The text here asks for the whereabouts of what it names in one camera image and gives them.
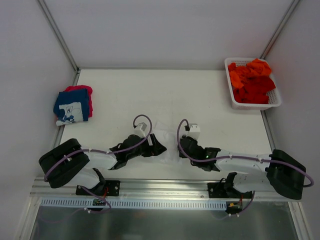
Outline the white t-shirt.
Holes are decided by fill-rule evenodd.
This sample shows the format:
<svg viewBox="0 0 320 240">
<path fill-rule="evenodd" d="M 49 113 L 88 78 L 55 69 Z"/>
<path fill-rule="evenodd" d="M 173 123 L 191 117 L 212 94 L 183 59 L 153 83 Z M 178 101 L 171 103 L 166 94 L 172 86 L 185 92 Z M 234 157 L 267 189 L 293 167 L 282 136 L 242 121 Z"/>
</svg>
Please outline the white t-shirt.
<svg viewBox="0 0 320 240">
<path fill-rule="evenodd" d="M 176 132 L 165 124 L 157 121 L 152 130 L 156 139 L 166 147 L 166 151 L 158 156 L 152 156 L 154 162 L 166 165 L 181 165 L 182 159 L 179 157 L 178 143 L 176 139 Z"/>
</svg>

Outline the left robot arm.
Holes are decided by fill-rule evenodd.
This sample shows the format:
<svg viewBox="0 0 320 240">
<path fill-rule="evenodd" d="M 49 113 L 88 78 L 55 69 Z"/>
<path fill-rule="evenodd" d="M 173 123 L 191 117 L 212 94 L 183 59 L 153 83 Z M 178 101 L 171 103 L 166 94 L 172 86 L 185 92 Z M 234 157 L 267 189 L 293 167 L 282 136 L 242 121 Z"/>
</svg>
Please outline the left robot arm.
<svg viewBox="0 0 320 240">
<path fill-rule="evenodd" d="M 78 196 L 90 193 L 102 196 L 110 187 L 103 170 L 118 170 L 133 158 L 157 157 L 166 150 L 153 133 L 148 138 L 131 134 L 107 151 L 85 148 L 77 139 L 71 138 L 44 154 L 38 163 L 44 173 L 44 181 L 51 188 L 71 184 L 77 187 Z"/>
</svg>

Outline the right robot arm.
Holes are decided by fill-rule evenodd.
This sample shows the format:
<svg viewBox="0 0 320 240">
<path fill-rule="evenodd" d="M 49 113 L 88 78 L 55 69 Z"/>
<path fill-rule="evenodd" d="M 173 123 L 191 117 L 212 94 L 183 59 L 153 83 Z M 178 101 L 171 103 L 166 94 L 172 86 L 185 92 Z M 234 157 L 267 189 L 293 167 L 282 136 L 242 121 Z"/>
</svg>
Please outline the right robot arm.
<svg viewBox="0 0 320 240">
<path fill-rule="evenodd" d="M 182 136 L 178 142 L 181 158 L 204 171 L 228 172 L 224 193 L 235 198 L 248 192 L 271 192 L 301 200 L 306 167 L 280 149 L 271 154 L 241 155 L 216 147 L 200 146 L 194 138 Z"/>
</svg>

